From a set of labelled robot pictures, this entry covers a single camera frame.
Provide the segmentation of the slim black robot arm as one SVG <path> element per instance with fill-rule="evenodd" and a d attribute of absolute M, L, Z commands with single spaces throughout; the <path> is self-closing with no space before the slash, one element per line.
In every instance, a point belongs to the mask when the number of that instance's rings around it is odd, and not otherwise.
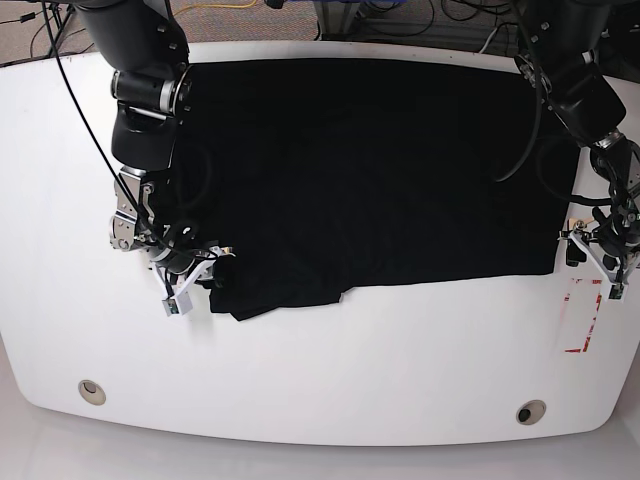
<path fill-rule="evenodd" d="M 604 199 L 579 195 L 570 202 L 589 206 L 597 225 L 578 220 L 561 237 L 566 262 L 592 261 L 619 300 L 639 265 L 639 147 L 620 132 L 626 109 L 596 60 L 596 47 L 615 1 L 529 1 L 514 15 L 522 45 L 518 69 L 536 97 L 566 128 L 570 139 L 590 150 L 590 163 L 609 184 Z"/>

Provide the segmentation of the large black robot arm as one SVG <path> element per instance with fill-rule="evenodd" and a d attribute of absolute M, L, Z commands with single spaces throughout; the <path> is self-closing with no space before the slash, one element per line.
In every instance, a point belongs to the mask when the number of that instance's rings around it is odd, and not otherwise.
<path fill-rule="evenodd" d="M 122 167 L 114 175 L 112 247 L 146 251 L 170 305 L 190 283 L 228 290 L 232 250 L 206 239 L 197 218 L 216 175 L 204 142 L 185 124 L 200 82 L 169 2 L 77 1 L 74 9 L 114 70 L 111 153 Z"/>

